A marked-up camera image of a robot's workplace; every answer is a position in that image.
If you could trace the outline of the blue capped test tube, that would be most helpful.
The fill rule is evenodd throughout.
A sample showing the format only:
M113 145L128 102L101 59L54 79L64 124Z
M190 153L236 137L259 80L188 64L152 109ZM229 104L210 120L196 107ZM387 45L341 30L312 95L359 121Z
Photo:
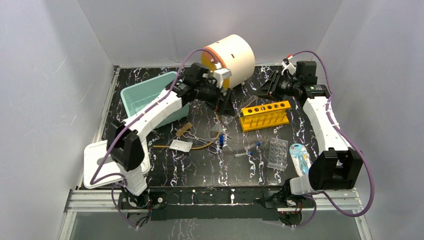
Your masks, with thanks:
M247 151L247 150L250 150L252 148L256 148L256 147L258 147L260 145L261 145L261 142L259 141L259 142L252 143L252 144L249 144L249 145L245 146L244 149Z

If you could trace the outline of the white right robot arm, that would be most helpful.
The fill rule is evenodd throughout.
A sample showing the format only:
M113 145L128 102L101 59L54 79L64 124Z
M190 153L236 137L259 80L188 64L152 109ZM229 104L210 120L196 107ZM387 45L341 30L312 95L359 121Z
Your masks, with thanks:
M302 195L322 190L349 190L355 186L363 161L359 153L337 132L338 125L330 109L331 93L318 84L315 61L285 58L283 70L274 71L255 95L280 101L284 96L294 97L307 115L315 134L319 155L305 176L292 178L284 184L282 202L295 207Z

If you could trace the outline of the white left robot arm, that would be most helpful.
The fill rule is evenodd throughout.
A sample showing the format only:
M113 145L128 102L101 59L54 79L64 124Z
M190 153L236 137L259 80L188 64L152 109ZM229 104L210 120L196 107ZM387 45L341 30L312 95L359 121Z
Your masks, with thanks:
M143 142L159 123L194 100L203 101L217 114L236 114L230 99L232 89L223 89L224 80L232 76L232 71L219 63L215 68L210 70L195 62L185 71L178 70L174 80L155 100L109 127L106 156L120 165L123 186L131 193L129 200L135 207L144 208L150 200L142 167L142 163L149 160L149 153Z

